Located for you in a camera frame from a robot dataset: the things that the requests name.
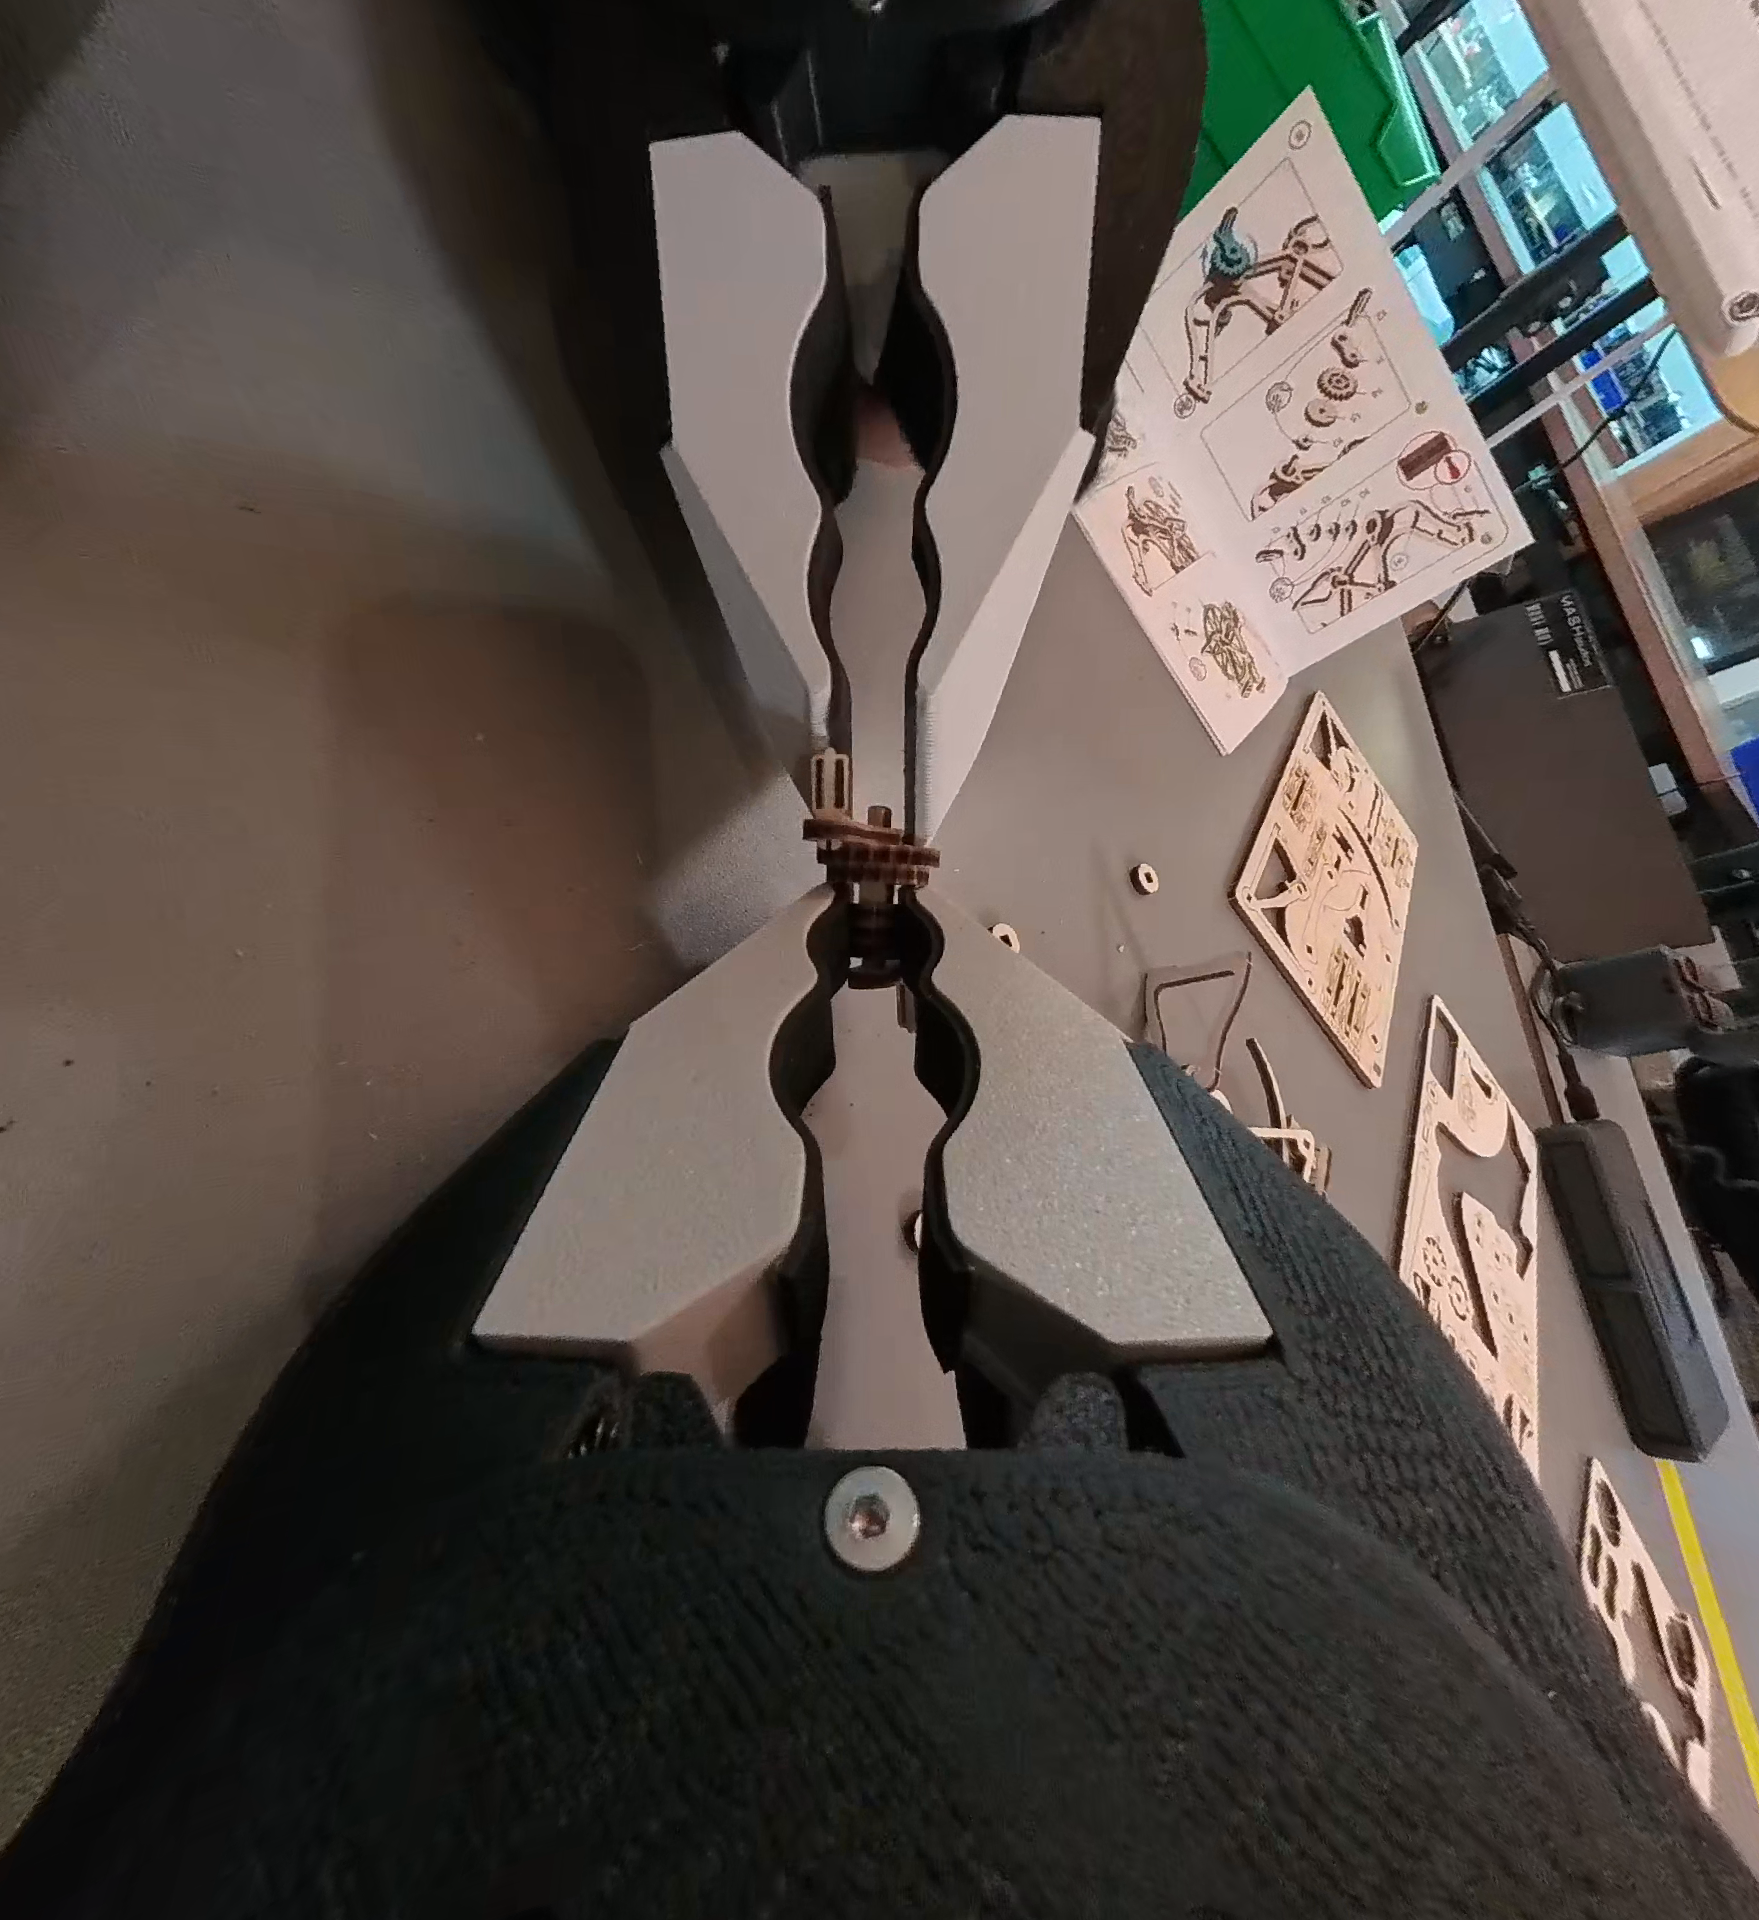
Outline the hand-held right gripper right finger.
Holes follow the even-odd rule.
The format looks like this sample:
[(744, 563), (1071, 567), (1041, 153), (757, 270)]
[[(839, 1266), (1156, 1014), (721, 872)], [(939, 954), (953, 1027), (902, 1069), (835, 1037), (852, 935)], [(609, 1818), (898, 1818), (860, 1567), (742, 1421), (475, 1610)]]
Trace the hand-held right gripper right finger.
[(920, 1300), (968, 1448), (1063, 1380), (1268, 1358), (1274, 1331), (1136, 1045), (939, 898), (891, 915), (927, 1152)]

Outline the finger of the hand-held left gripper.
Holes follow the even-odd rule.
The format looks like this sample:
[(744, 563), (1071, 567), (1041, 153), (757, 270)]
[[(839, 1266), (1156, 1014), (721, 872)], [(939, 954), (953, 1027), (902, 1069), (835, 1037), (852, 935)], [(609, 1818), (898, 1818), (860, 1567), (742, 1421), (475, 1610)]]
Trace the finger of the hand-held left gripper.
[(833, 666), (800, 449), (800, 347), (830, 289), (822, 202), (742, 131), (649, 148), (670, 434), (661, 466), (775, 749), (826, 749)]
[(904, 292), (934, 351), (906, 678), (909, 832), (937, 837), (998, 712), (1089, 461), (1084, 347), (1101, 127), (1010, 113), (922, 188)]

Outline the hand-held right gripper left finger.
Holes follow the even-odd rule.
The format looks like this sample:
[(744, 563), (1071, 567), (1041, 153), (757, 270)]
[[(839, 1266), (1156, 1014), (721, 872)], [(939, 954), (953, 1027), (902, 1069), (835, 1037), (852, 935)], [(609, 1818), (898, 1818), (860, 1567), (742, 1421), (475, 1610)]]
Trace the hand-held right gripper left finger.
[(830, 1292), (818, 1142), (843, 900), (816, 887), (615, 1045), (471, 1333), (681, 1376), (748, 1446), (808, 1438)]

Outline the wooden gear axle assembly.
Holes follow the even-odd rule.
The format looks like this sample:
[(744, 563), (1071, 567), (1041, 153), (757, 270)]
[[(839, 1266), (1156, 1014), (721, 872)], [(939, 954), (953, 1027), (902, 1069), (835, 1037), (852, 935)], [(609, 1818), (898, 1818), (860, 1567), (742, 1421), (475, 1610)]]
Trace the wooden gear axle assembly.
[(826, 881), (848, 911), (848, 983), (862, 990), (898, 985), (900, 900), (931, 881), (941, 852), (896, 824), (888, 805), (862, 811), (852, 755), (837, 747), (811, 755), (804, 792), (802, 837), (815, 847)]

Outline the wooden parts sheet slotted strips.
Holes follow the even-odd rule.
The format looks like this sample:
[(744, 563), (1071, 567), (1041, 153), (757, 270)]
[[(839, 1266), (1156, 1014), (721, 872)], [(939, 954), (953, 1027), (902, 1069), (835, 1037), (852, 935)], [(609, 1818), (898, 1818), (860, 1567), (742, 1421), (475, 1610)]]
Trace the wooden parts sheet slotted strips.
[(1325, 694), (1305, 707), (1233, 906), (1368, 1088), (1386, 1080), (1419, 840)]

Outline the wooden parts sheet curved cutout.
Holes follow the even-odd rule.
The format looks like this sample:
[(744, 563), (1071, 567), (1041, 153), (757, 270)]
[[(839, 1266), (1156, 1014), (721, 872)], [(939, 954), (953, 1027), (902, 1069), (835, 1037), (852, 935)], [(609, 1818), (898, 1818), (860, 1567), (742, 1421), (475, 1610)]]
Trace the wooden parts sheet curved cutout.
[(1532, 1472), (1541, 1467), (1534, 1130), (1440, 995), (1429, 1001), (1397, 1276)]

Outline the emptied wooden parts sheet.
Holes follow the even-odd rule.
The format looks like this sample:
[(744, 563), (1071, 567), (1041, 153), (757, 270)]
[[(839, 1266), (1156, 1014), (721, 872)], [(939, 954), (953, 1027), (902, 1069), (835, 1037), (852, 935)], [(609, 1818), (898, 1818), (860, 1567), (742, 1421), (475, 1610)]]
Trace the emptied wooden parts sheet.
[(1713, 1810), (1714, 1671), (1704, 1632), (1674, 1599), (1597, 1457), (1587, 1462), (1577, 1572), (1655, 1740)]

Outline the assembly instruction booklet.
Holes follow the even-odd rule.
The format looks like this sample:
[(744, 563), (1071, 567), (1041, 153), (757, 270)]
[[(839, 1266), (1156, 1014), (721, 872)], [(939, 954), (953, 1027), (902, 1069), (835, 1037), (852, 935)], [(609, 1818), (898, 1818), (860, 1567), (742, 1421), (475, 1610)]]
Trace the assembly instruction booklet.
[(1175, 224), (1075, 512), (1222, 753), (1530, 545), (1317, 95)]

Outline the grey power adapter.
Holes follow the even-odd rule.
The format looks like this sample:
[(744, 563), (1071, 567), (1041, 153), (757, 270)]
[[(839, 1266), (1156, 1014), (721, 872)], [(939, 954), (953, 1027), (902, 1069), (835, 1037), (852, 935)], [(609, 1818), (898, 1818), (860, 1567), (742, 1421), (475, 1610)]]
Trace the grey power adapter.
[(1726, 1006), (1679, 947), (1563, 963), (1547, 1006), (1566, 1043), (1610, 1059), (1691, 1051), (1729, 1028)]

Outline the black flat box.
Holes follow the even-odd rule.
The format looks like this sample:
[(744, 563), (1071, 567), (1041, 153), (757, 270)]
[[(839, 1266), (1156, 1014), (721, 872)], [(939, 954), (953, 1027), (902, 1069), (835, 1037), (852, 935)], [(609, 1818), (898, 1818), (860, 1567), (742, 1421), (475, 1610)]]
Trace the black flat box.
[(1419, 674), (1455, 788), (1563, 962), (1707, 947), (1710, 921), (1572, 589), (1448, 626)]

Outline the wooden model frame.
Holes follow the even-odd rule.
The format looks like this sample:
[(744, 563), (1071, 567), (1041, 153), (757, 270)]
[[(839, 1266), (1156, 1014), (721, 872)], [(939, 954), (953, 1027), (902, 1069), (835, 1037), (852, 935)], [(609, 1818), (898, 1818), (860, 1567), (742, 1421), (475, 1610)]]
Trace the wooden model frame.
[[(1250, 1137), (1261, 1139), (1310, 1188), (1325, 1193), (1331, 1167), (1329, 1146), (1296, 1115), (1270, 1052), (1261, 1037), (1245, 1027), (1250, 962), (1249, 947), (1234, 947), (1197, 963), (1148, 969), (1140, 980), (1142, 1039), (1171, 1059), (1180, 1073), (1228, 1113), (1234, 1106), (1227, 1069), (1228, 1061), (1242, 1054), (1263, 1099), (1263, 1124), (1245, 1121)], [(1169, 1002), (1187, 1002), (1197, 993), (1211, 993), (1209, 1039), (1200, 1056), (1188, 1059), (1169, 1040), (1168, 1011)]]

